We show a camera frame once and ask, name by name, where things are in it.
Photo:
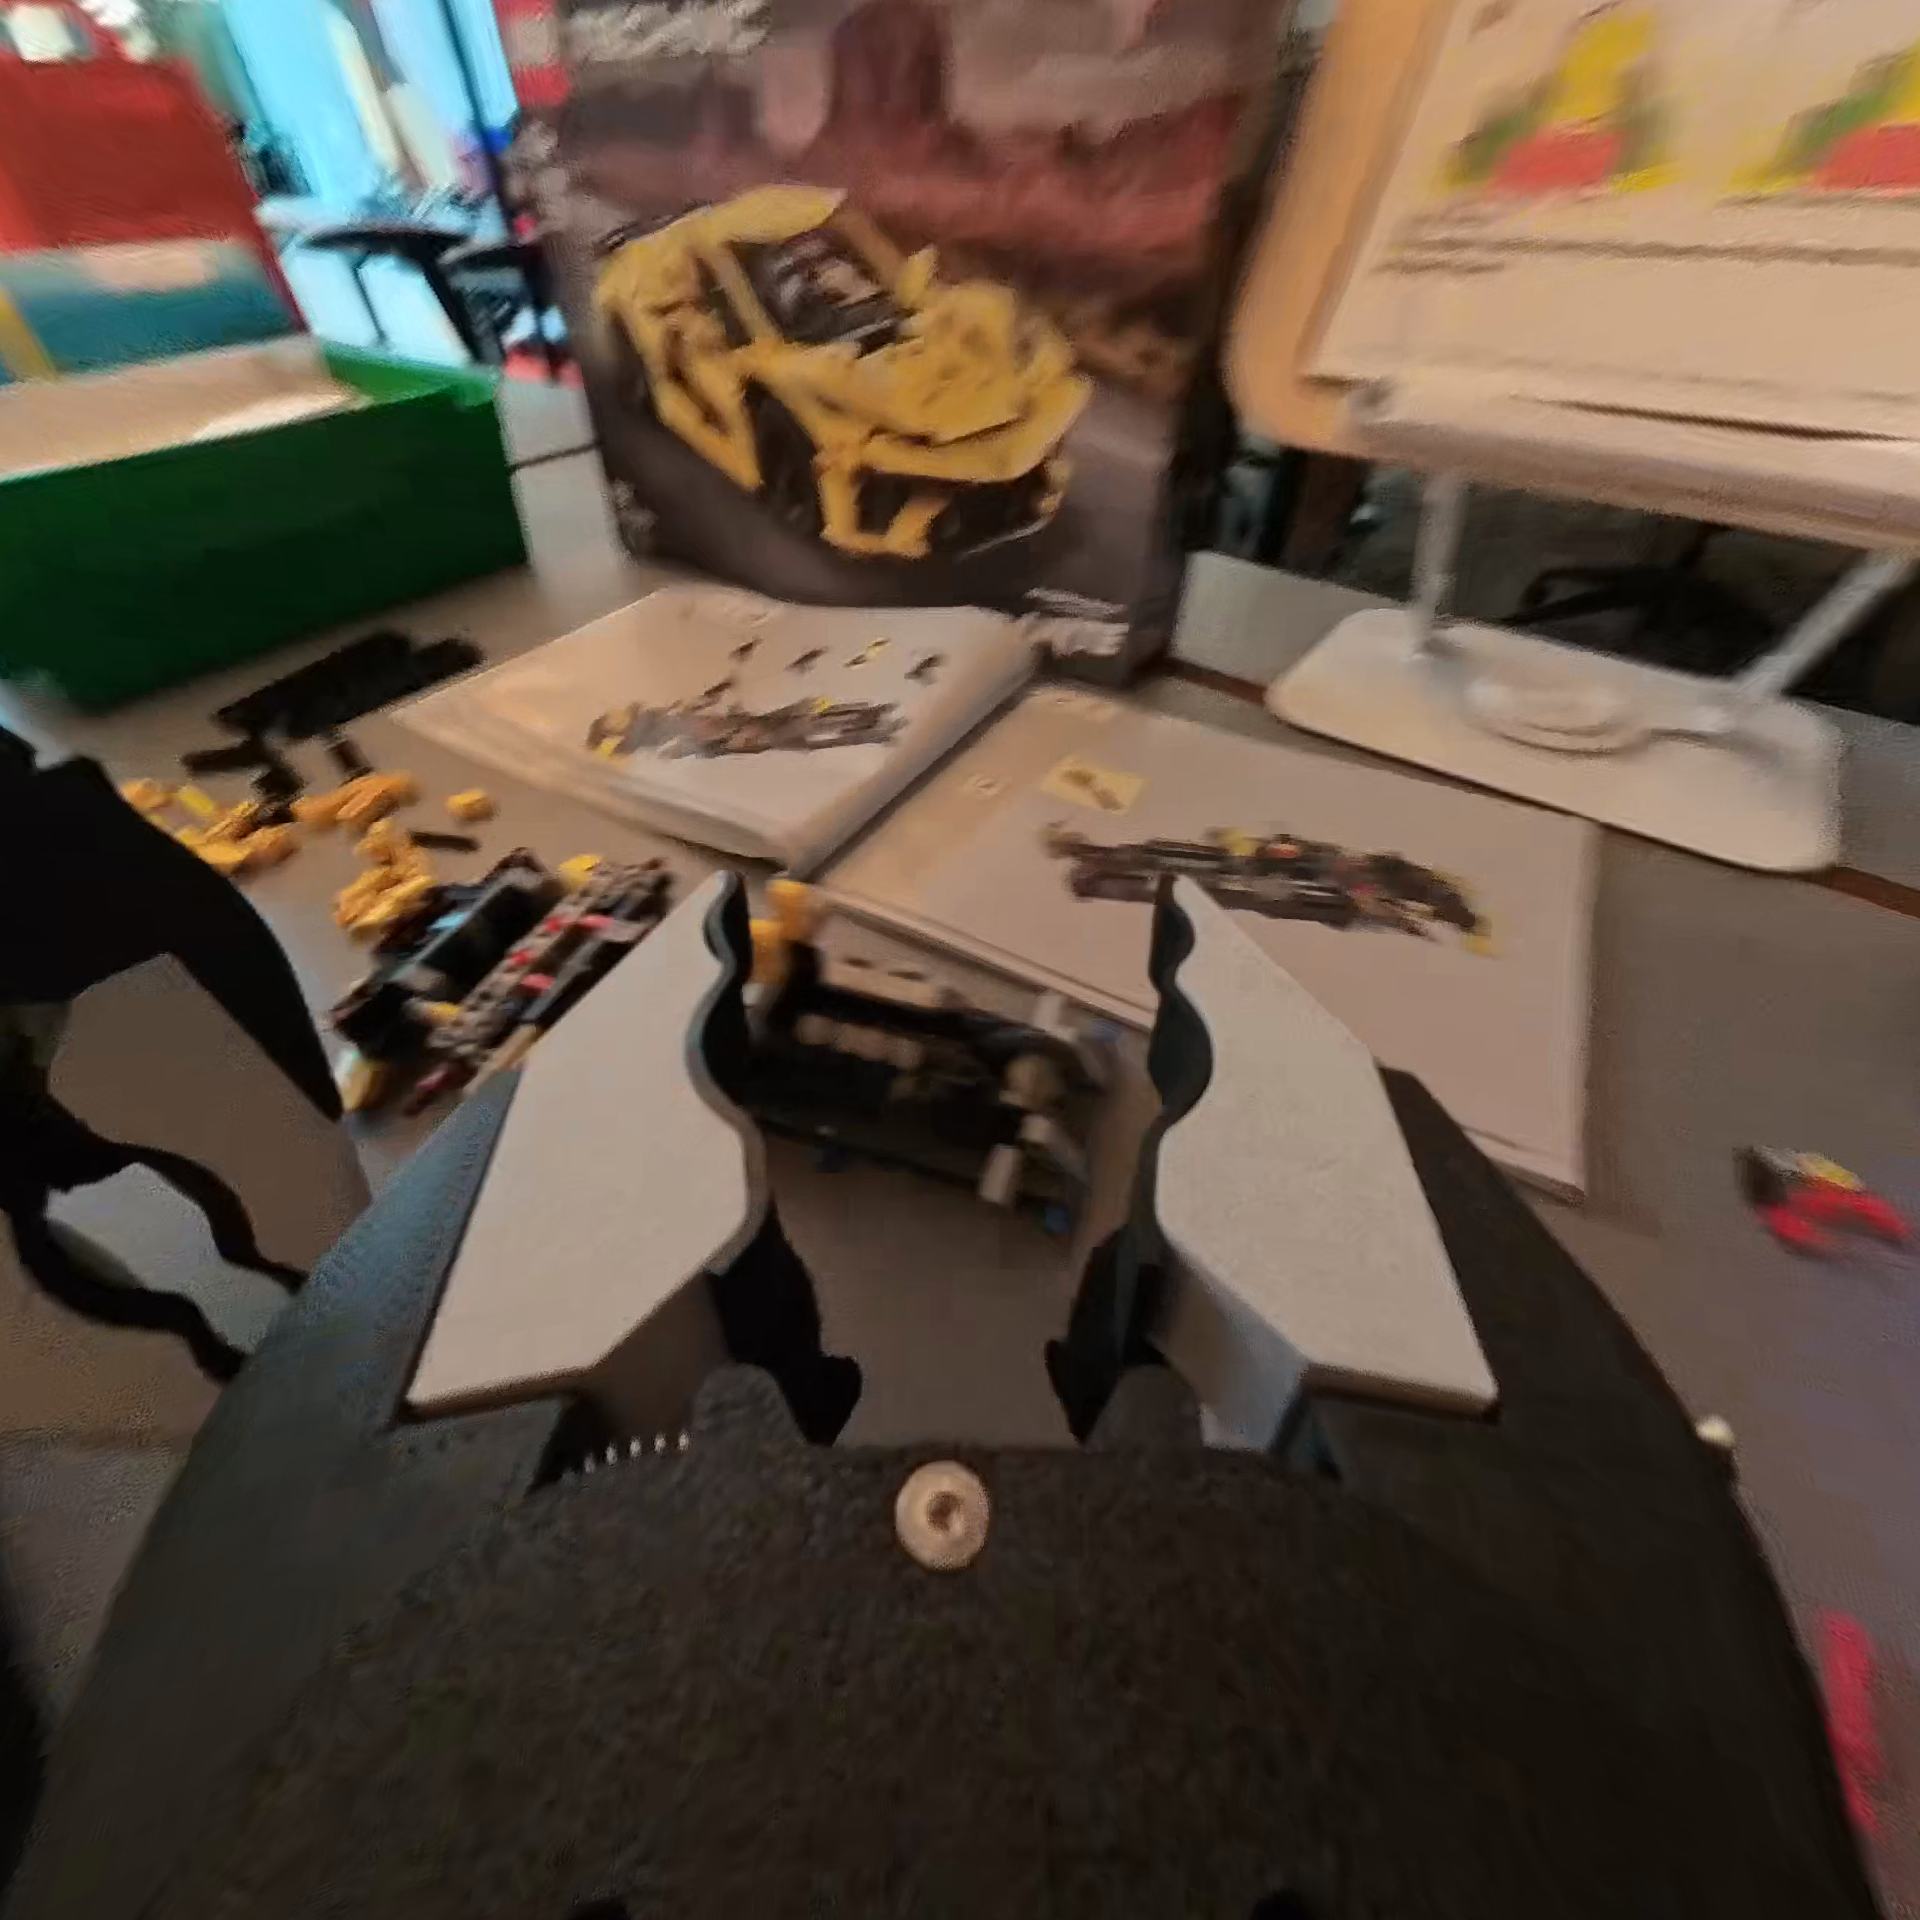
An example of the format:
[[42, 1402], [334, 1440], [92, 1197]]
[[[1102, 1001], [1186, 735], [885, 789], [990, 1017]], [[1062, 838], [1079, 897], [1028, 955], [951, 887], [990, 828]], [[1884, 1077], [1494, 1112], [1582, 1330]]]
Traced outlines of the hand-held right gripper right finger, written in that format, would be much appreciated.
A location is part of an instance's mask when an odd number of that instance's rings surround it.
[[1485, 1419], [1500, 1388], [1374, 1051], [1193, 878], [1149, 976], [1158, 1099], [1123, 1223], [1047, 1371], [1079, 1442], [1160, 1366], [1228, 1447], [1282, 1453], [1321, 1399]]

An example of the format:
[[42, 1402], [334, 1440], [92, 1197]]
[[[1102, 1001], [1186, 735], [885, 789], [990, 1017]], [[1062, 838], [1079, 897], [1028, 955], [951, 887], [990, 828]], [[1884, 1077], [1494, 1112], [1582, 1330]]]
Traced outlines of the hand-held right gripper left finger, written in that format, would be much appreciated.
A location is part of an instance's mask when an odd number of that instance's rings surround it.
[[747, 886], [718, 872], [465, 1099], [496, 1126], [410, 1414], [567, 1397], [608, 1438], [669, 1442], [747, 1366], [806, 1440], [843, 1436], [860, 1366], [827, 1345], [747, 1106], [753, 971]]

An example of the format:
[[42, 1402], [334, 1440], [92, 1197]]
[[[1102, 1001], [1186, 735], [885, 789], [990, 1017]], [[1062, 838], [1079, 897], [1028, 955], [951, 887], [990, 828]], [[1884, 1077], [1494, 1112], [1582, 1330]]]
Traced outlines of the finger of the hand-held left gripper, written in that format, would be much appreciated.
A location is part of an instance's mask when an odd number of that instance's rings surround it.
[[234, 1379], [248, 1352], [181, 1283], [166, 1254], [204, 1240], [204, 1267], [231, 1269], [297, 1298], [309, 1272], [275, 1257], [241, 1192], [177, 1149], [111, 1137], [42, 1075], [7, 1075], [3, 1208], [22, 1273], [54, 1303], [109, 1332], [163, 1334], [206, 1379]]
[[168, 958], [329, 1121], [343, 1118], [299, 971], [245, 892], [85, 756], [3, 734], [3, 998], [57, 1005]]

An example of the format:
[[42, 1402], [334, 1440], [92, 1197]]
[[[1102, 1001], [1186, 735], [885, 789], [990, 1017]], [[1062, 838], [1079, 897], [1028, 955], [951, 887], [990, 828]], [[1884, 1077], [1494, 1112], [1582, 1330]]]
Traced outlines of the pile of yellow lego parts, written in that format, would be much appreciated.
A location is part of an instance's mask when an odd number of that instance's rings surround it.
[[363, 772], [295, 794], [262, 787], [234, 803], [191, 782], [139, 778], [117, 791], [232, 883], [275, 872], [315, 838], [343, 838], [356, 866], [334, 894], [332, 921], [363, 946], [392, 933], [442, 889], [427, 828], [410, 828], [404, 817], [422, 799], [413, 772]]

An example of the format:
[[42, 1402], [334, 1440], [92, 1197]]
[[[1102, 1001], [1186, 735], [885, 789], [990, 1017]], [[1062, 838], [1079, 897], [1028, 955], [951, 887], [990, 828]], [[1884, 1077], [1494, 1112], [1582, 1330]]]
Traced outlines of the lego car model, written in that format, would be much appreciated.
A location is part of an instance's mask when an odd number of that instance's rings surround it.
[[[365, 946], [327, 1014], [343, 1102], [400, 1098], [420, 1113], [518, 1068], [675, 903], [660, 858], [550, 866], [516, 847], [479, 878], [442, 880], [428, 907]], [[1092, 1192], [1112, 1044], [1055, 993], [1003, 1014], [926, 971], [839, 955], [821, 923], [816, 892], [789, 878], [751, 919], [739, 1102], [827, 1168], [920, 1172], [1069, 1236]]]

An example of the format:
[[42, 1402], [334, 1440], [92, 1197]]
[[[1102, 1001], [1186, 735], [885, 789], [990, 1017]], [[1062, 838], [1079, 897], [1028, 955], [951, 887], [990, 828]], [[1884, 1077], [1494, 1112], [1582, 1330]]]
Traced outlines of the lego instruction booklet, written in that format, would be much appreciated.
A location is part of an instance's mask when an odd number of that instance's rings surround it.
[[1584, 1192], [1595, 825], [1042, 663], [1034, 628], [972, 606], [670, 586], [396, 722], [1139, 1029], [1172, 894], [1171, 981], [1232, 1085], [1324, 1092], [1369, 1053], [1507, 1170]]

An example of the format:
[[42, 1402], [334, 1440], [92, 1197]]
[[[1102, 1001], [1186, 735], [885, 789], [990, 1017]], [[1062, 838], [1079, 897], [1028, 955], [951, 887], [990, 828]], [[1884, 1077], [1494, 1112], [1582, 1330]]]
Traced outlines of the cluster of mixed lego bushes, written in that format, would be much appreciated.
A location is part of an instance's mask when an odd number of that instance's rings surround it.
[[1908, 1217], [1830, 1158], [1745, 1146], [1736, 1172], [1748, 1212], [1794, 1254], [1824, 1257], [1853, 1240], [1890, 1248], [1910, 1241]]

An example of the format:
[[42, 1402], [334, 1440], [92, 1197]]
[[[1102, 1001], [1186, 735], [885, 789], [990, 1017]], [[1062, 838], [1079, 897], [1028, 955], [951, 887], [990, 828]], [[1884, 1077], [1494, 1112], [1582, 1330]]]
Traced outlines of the long red lego pin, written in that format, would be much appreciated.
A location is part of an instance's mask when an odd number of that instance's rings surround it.
[[1815, 1616], [1815, 1665], [1847, 1814], [1867, 1841], [1878, 1841], [1884, 1743], [1877, 1644], [1853, 1614], [1824, 1605]]

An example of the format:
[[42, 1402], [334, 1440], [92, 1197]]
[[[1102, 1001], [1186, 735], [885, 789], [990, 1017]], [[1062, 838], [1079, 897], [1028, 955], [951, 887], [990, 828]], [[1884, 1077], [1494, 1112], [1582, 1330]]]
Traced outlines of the printed lego set box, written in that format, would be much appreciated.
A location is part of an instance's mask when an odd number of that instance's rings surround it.
[[1293, 4], [548, 4], [546, 255], [639, 561], [1164, 656]]

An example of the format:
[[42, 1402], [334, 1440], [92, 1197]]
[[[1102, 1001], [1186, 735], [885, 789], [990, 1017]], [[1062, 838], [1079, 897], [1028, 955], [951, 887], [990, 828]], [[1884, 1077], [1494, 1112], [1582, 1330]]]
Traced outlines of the green box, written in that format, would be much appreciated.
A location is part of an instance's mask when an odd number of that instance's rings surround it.
[[325, 348], [359, 405], [3, 484], [3, 680], [101, 711], [526, 563], [499, 379]]

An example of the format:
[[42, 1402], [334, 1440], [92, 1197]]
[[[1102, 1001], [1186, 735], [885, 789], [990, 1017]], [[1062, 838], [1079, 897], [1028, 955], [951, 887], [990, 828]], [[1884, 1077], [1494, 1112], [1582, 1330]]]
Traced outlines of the teal box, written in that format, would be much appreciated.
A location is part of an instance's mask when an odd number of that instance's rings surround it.
[[306, 332], [247, 244], [183, 237], [3, 253], [3, 383], [253, 348]]

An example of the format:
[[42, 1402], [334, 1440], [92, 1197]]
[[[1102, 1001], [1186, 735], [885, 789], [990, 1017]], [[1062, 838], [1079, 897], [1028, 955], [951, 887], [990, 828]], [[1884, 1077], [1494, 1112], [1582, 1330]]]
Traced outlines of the black office chair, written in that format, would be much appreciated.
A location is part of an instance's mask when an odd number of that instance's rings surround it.
[[472, 365], [540, 375], [548, 386], [567, 379], [571, 350], [550, 332], [555, 284], [534, 237], [469, 235], [428, 220], [354, 218], [310, 223], [293, 245], [348, 269], [382, 345], [390, 338], [367, 286], [367, 269], [376, 264], [399, 266], [424, 286]]

